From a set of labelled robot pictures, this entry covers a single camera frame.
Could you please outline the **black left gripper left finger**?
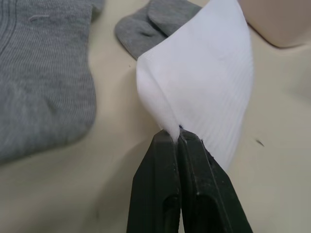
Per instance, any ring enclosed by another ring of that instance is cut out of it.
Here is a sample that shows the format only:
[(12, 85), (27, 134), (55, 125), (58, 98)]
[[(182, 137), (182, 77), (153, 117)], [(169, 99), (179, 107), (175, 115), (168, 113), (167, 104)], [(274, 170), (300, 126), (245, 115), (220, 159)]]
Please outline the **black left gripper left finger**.
[(176, 145), (166, 131), (160, 131), (133, 177), (129, 233), (176, 233), (180, 210)]

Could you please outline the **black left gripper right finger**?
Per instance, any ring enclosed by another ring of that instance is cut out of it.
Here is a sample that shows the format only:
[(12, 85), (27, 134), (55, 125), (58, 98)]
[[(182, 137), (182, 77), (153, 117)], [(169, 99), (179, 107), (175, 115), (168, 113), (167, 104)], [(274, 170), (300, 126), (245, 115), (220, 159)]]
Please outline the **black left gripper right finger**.
[(180, 129), (177, 162), (187, 233), (248, 233), (250, 224), (229, 176), (194, 133)]

